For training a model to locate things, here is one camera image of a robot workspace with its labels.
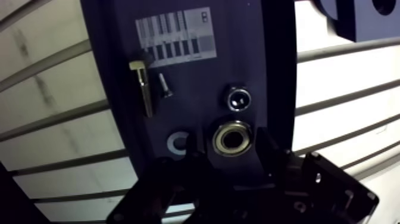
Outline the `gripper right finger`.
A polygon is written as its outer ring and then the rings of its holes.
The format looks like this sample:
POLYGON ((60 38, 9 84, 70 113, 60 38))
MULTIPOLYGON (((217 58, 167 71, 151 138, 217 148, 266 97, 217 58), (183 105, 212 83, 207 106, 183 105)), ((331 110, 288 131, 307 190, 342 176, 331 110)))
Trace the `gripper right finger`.
POLYGON ((281 148, 265 127, 255 151, 267 186, 256 191, 254 209, 267 223, 367 223, 379 197, 317 152, 305 157, 281 148))

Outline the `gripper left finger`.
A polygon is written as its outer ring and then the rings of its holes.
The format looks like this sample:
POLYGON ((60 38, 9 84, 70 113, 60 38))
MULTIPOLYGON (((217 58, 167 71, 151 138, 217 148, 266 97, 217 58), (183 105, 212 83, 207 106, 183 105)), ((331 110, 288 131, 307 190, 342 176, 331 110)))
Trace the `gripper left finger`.
POLYGON ((196 136, 189 134, 181 160, 156 159, 108 215, 108 224, 161 223, 176 197, 198 203, 185 223, 217 223, 217 180, 196 136))

